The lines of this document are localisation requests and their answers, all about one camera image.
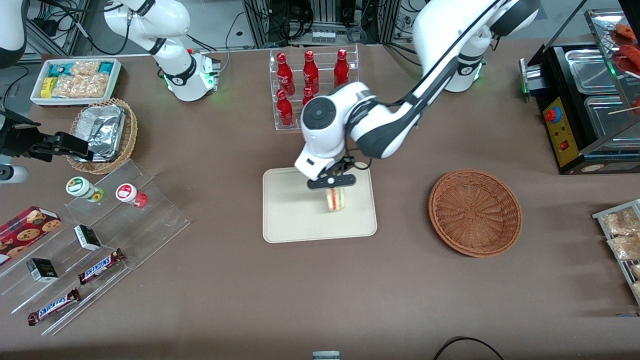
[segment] red coca-cola bottle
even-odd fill
[[[333,87],[337,88],[349,82],[349,63],[347,62],[347,51],[338,50],[338,61],[333,68]]]
[[[282,89],[278,89],[276,95],[278,96],[276,107],[278,108],[278,116],[280,116],[282,126],[291,127],[293,125],[293,108],[291,107],[291,102],[287,99],[287,94]]]
[[[284,53],[278,53],[276,55],[278,60],[278,82],[280,87],[283,88],[289,96],[296,93],[296,86],[293,85],[293,71],[287,63],[287,57]]]
[[[314,90],[311,86],[305,86],[305,96],[302,98],[302,106],[306,105],[309,100],[314,98]]]
[[[305,51],[305,67],[302,69],[302,73],[305,76],[305,86],[311,86],[314,94],[320,91],[320,80],[318,79],[318,65],[314,60],[314,52],[311,50]]]

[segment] beige tray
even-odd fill
[[[264,239],[285,243],[373,235],[378,223],[371,173],[352,168],[348,174],[356,175],[356,184],[345,187],[345,208],[331,212],[325,190],[309,190],[307,178],[296,168],[267,170],[262,176]]]

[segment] brown tablecloth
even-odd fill
[[[56,336],[0,305],[0,357],[309,359],[335,349],[344,360],[422,360],[467,335],[508,359],[637,359],[640,318],[614,316],[637,307],[590,215],[640,197],[640,176],[557,174],[535,103],[518,98],[517,60],[541,43],[503,40],[469,91],[443,94],[396,154],[374,161],[374,236],[286,244],[262,239],[262,175],[291,167],[303,139],[273,129],[268,52],[233,53],[219,91],[193,103],[167,91],[151,57],[121,58],[116,94],[140,122],[133,158],[193,223]],[[361,46],[360,59],[360,79],[384,101],[420,77],[382,46]],[[53,132],[77,112],[33,106],[31,118]],[[71,200],[63,184],[77,173],[65,158],[15,162],[31,179],[0,189],[0,222]],[[429,223],[432,185],[465,167],[501,178],[522,205],[522,235],[503,256],[462,256]],[[458,343],[441,359],[482,356]]]

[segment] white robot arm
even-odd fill
[[[26,0],[2,0],[0,9],[0,69],[20,60],[26,48]],[[201,54],[190,54],[176,38],[186,35],[191,19],[176,0],[108,1],[104,13],[115,33],[129,37],[148,51],[164,72],[169,89],[182,101],[195,101],[216,90],[220,62]],[[78,24],[80,31],[88,37]]]
[[[191,19],[175,0],[120,0],[105,7],[124,6],[104,13],[113,32],[128,36],[149,52],[164,72],[175,96],[195,101],[217,89],[220,62],[202,54],[190,54],[177,38],[189,31]]]
[[[413,43],[423,78],[409,94],[384,103],[357,82],[316,97],[303,108],[306,144],[295,166],[309,178],[308,187],[355,183],[353,175],[344,174],[355,166],[346,150],[347,135],[370,158],[395,153],[442,90],[449,86],[464,91],[471,85],[491,33],[505,36],[524,28],[539,7],[540,0],[431,0],[415,19]],[[392,112],[390,106],[399,108]]]

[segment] wicker basket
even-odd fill
[[[69,161],[71,166],[78,171],[88,172],[94,175],[108,174],[127,162],[127,160],[131,157],[131,153],[133,153],[133,148],[136,145],[136,136],[138,135],[138,121],[136,120],[136,114],[131,111],[131,108],[129,107],[129,105],[127,105],[126,102],[120,99],[112,98],[106,101],[96,102],[95,104],[89,105],[89,107],[107,105],[119,105],[127,111],[127,117],[125,118],[124,122],[124,129],[122,129],[120,148],[118,149],[119,155],[116,160],[110,163],[83,163],[81,161],[73,160],[72,158],[67,156],[67,160]],[[73,125],[71,125],[72,134],[76,131],[80,113],[78,114],[78,116],[76,116],[76,121],[74,121]]]
[[[429,196],[429,218],[444,242],[476,258],[507,251],[522,230],[513,192],[495,176],[470,168],[438,180]]]

